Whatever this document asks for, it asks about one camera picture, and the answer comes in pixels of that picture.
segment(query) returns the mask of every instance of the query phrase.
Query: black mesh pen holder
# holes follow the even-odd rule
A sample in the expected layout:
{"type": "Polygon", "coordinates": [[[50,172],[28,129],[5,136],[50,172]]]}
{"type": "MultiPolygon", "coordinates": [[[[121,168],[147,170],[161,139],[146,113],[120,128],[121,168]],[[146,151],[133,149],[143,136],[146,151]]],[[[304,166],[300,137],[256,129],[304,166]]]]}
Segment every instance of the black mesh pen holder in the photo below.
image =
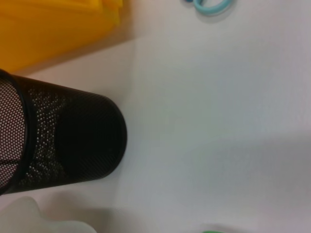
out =
{"type": "Polygon", "coordinates": [[[103,178],[126,142],[110,99],[0,70],[0,194],[103,178]]]}

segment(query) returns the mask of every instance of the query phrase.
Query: white desk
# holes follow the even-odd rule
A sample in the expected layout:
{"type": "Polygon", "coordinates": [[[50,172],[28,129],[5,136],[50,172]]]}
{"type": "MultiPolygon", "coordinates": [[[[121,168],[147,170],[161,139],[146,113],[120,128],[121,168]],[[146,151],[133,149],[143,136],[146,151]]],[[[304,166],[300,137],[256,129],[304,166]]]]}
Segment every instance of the white desk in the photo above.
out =
{"type": "Polygon", "coordinates": [[[104,42],[20,72],[112,98],[128,126],[122,164],[0,207],[32,196],[99,233],[310,232],[311,1],[237,0],[217,17],[179,0],[130,5],[104,42]]]}

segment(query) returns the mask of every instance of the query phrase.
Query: yellow object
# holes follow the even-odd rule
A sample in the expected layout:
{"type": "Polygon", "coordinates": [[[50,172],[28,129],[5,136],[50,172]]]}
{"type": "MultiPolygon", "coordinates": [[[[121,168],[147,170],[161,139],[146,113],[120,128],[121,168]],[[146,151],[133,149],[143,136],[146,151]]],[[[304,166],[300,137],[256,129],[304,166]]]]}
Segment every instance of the yellow object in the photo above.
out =
{"type": "Polygon", "coordinates": [[[0,68],[15,71],[100,39],[122,0],[0,0],[0,68]]]}

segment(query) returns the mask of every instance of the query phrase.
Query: teal rubber band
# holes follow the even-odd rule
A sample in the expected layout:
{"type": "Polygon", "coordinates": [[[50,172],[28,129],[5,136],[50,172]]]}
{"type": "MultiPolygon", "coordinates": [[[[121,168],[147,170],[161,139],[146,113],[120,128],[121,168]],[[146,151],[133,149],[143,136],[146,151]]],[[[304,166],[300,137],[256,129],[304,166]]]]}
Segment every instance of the teal rubber band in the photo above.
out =
{"type": "Polygon", "coordinates": [[[214,15],[227,8],[232,3],[233,0],[223,0],[221,3],[211,7],[202,6],[201,5],[202,1],[203,0],[194,0],[194,6],[197,9],[197,11],[203,15],[214,15]]]}

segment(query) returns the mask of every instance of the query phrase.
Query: mesh cylinder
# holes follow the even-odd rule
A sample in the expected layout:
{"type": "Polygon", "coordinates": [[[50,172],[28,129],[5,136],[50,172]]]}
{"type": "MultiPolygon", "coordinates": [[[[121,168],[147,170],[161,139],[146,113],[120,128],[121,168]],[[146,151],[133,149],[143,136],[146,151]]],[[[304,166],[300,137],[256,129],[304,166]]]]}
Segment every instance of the mesh cylinder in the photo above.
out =
{"type": "Polygon", "coordinates": [[[126,141],[110,99],[0,70],[0,193],[105,177],[126,141]]]}

